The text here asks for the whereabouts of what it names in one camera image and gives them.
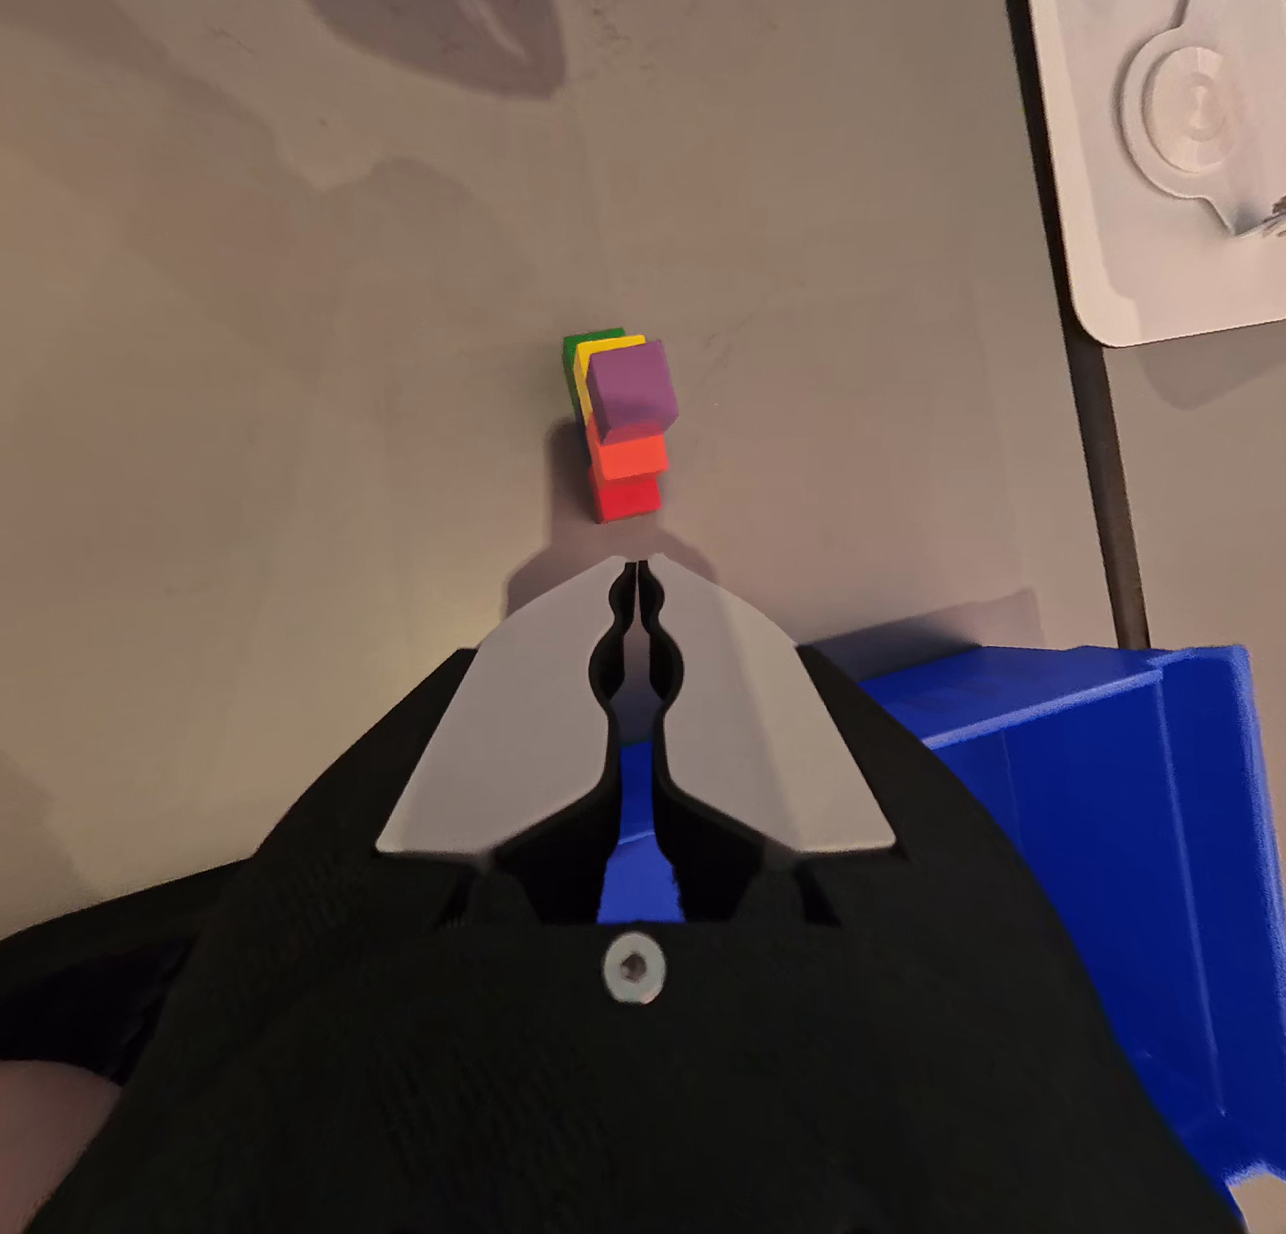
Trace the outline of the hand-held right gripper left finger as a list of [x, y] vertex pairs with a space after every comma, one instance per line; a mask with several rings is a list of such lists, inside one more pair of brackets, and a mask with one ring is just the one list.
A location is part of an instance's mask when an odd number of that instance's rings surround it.
[[512, 875], [539, 918], [597, 918], [620, 837], [620, 731], [635, 564], [602, 559], [473, 649], [377, 851]]

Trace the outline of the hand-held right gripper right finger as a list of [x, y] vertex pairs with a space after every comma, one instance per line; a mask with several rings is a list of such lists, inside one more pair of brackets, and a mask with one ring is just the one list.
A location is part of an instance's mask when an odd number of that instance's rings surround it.
[[782, 629], [668, 556], [637, 564], [637, 607], [657, 695], [653, 830], [685, 918], [730, 918], [761, 870], [896, 850]]

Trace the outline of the red wooden cube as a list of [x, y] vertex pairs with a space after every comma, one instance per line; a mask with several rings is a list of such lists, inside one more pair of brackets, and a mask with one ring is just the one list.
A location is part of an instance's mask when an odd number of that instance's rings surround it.
[[662, 488], [655, 474], [605, 481], [588, 474], [590, 501], [598, 523], [642, 518], [660, 511]]

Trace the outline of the orange wooden cube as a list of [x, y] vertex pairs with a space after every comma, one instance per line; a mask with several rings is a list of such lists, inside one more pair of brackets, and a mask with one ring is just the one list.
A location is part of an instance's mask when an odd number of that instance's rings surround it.
[[592, 479], [598, 484], [657, 477], [668, 470], [668, 448], [662, 434], [602, 443], [592, 419], [587, 422], [585, 432]]

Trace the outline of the blue plastic bin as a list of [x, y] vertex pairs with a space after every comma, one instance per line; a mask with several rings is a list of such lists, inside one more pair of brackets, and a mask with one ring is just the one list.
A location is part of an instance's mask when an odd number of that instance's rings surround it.
[[810, 851], [680, 787], [692, 656], [653, 641], [660, 873], [608, 861], [598, 923], [657, 936], [675, 1000], [615, 1041], [747, 1168], [819, 1149], [903, 1232], [1106, 1232], [1283, 1175], [1282, 901], [1242, 648], [974, 648], [804, 698], [896, 837]]

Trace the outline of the yellow wooden cube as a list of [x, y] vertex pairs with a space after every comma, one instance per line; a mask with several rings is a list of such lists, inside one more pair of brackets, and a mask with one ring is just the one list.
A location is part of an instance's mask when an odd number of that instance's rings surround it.
[[581, 395], [582, 424], [587, 424], [590, 418], [590, 395], [587, 389], [587, 372], [588, 372], [590, 357], [597, 353], [612, 350], [612, 348], [629, 348], [629, 347], [645, 345], [645, 343], [647, 338], [642, 335], [626, 335], [623, 338], [618, 338], [618, 341], [582, 343], [575, 348], [574, 378], [575, 378], [575, 386]]

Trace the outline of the purple wooden cube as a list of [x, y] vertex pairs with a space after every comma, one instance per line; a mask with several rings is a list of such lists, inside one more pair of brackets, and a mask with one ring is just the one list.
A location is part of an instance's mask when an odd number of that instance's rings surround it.
[[587, 392], [598, 437], [618, 443], [669, 431], [679, 397], [662, 341], [601, 348], [587, 360]]

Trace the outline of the green wooden cube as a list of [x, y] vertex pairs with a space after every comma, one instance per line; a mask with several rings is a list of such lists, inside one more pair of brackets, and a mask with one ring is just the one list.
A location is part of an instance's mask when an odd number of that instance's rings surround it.
[[597, 328], [590, 332], [569, 335], [562, 341], [562, 369], [568, 386], [569, 408], [577, 422], [582, 422], [581, 395], [574, 378], [574, 353], [582, 343], [598, 343], [598, 341], [618, 341], [623, 338], [626, 329], [620, 325], [613, 328]]

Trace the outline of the person's right forearm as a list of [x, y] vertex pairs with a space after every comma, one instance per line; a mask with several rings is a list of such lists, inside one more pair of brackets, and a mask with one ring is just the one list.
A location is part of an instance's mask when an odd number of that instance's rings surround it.
[[101, 1130], [121, 1087], [62, 1063], [1, 1063], [1, 1232], [22, 1232]]

